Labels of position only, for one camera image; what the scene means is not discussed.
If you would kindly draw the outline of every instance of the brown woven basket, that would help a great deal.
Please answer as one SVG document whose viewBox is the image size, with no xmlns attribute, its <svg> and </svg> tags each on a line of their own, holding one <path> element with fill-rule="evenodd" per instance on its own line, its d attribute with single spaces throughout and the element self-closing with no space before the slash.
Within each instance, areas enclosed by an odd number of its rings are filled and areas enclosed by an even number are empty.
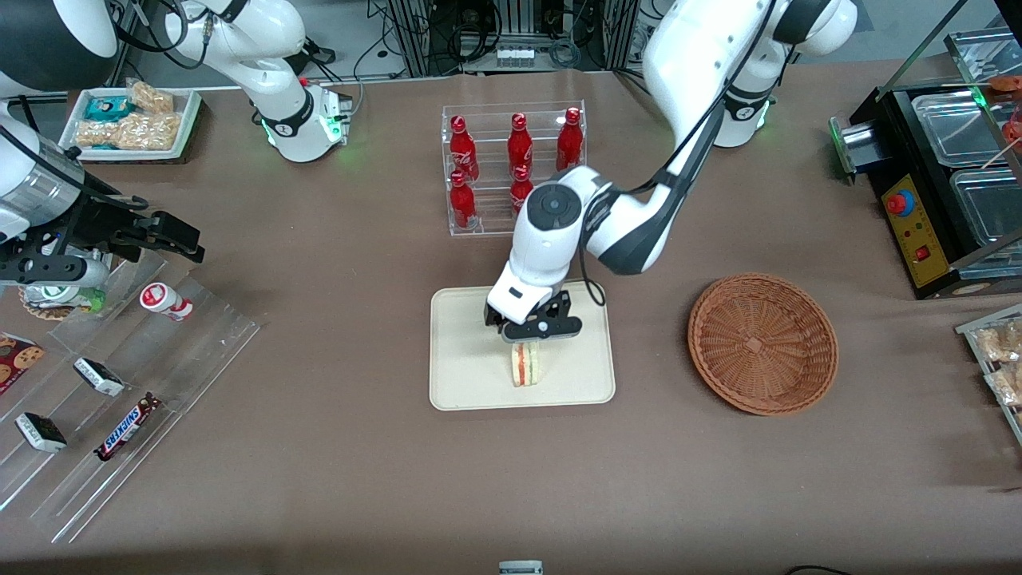
<svg viewBox="0 0 1022 575">
<path fill-rule="evenodd" d="M 759 416 L 808 409 L 837 374 L 827 316 L 796 285 L 761 273 L 707 287 L 689 317 L 689 351 L 710 389 Z"/>
</svg>

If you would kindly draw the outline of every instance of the brown tablecloth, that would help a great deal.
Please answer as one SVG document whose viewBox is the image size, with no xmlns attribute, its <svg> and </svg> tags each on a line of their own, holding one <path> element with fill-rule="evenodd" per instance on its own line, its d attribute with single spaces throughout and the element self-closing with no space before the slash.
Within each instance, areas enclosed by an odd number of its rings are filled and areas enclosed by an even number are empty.
<svg viewBox="0 0 1022 575">
<path fill-rule="evenodd" d="M 193 276 L 265 328 L 78 541 L 0 514 L 0 560 L 29 562 L 0 572 L 1018 573 L 1019 446 L 953 331 L 1018 298 L 913 301 L 871 190 L 835 176 L 827 118 L 892 68 L 792 66 L 653 269 L 591 266 L 612 401 L 463 414 L 429 404 L 429 300 L 492 283 L 510 237 L 449 235 L 440 107 L 585 98 L 590 163 L 630 186 L 670 148 L 655 106 L 610 74 L 378 84 L 349 146 L 294 164 L 241 92 L 205 92 L 188 164 L 90 169 L 199 227 Z M 738 413 L 689 360 L 690 306 L 745 271 L 799 284 L 837 331 L 837 381 L 802 415 Z M 2 313 L 50 328 L 9 294 Z"/>
</svg>

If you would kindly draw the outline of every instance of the cookie package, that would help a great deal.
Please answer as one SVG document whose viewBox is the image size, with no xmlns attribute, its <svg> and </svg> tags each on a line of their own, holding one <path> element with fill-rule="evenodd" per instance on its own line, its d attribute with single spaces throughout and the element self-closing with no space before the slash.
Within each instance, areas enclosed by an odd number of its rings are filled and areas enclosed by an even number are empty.
<svg viewBox="0 0 1022 575">
<path fill-rule="evenodd" d="M 45 354 L 35 342 L 0 332 L 0 394 Z"/>
</svg>

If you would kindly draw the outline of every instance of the coca-cola bottle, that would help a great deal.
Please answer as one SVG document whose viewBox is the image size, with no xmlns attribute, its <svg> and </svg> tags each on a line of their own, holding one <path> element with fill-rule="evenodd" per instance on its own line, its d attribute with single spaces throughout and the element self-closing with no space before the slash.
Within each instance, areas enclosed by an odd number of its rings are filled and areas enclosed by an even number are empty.
<svg viewBox="0 0 1022 575">
<path fill-rule="evenodd" d="M 514 173 L 515 165 L 525 165 L 532 171 L 532 136 L 525 129 L 525 114 L 511 115 L 511 137 L 508 138 L 508 172 Z"/>
<path fill-rule="evenodd" d="M 511 208 L 515 214 L 521 210 L 525 203 L 525 198 L 532 191 L 532 182 L 528 180 L 530 173 L 528 165 L 515 165 L 512 173 L 514 181 L 511 183 Z"/>
<path fill-rule="evenodd" d="M 451 208 L 454 209 L 454 223 L 461 229 L 474 229 L 479 223 L 475 214 L 475 194 L 468 187 L 465 172 L 455 170 L 451 174 Z"/>
<path fill-rule="evenodd" d="M 475 155 L 475 140 L 465 128 L 465 118 L 455 115 L 451 118 L 451 158 L 456 170 L 461 170 L 472 181 L 479 179 L 479 160 Z"/>
<path fill-rule="evenodd" d="M 557 171 L 574 167 L 582 159 L 582 127 L 578 119 L 582 117 L 582 110 L 577 107 L 569 107 L 564 112 L 564 126 L 557 136 Z"/>
</svg>

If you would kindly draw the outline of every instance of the robotic arm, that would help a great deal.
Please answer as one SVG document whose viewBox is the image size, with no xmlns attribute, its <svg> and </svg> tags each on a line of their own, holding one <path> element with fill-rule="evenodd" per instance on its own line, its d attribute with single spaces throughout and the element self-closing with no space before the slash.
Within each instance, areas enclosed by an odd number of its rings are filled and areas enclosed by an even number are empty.
<svg viewBox="0 0 1022 575">
<path fill-rule="evenodd" d="M 643 63 L 649 91 L 675 133 L 675 153 L 635 190 L 584 165 L 537 186 L 486 298 L 486 325 L 509 343 L 577 335 L 582 322 L 568 316 L 570 298 L 561 291 L 576 249 L 584 245 L 617 274 L 649 269 L 714 139 L 739 145 L 752 136 L 789 47 L 836 49 L 855 16 L 850 0 L 676 1 Z M 634 197 L 650 189 L 648 201 Z"/>
<path fill-rule="evenodd" d="M 199 232 L 126 198 L 76 153 L 15 121 L 9 100 L 90 88 L 113 71 L 117 37 L 103 0 L 0 0 L 0 284 L 98 285 L 96 256 L 138 260 L 143 248 L 201 261 Z"/>
<path fill-rule="evenodd" d="M 143 23 L 148 26 L 138 5 Z M 282 59 L 301 50 L 305 26 L 285 0 L 172 0 L 168 36 L 186 56 L 237 82 L 284 157 L 315 159 L 343 139 L 337 94 L 307 89 Z M 0 0 L 0 284 L 98 285 L 102 253 L 137 260 L 143 248 L 201 261 L 199 231 L 86 172 L 8 111 L 15 96 L 103 84 L 118 40 L 166 51 L 114 27 L 104 0 Z"/>
<path fill-rule="evenodd" d="M 291 161 L 311 161 L 344 138 L 350 121 L 337 93 L 303 86 L 283 59 L 301 51 L 306 28 L 286 0 L 187 0 L 169 13 L 167 35 L 178 51 L 230 78 L 251 99 L 270 143 Z"/>
</svg>

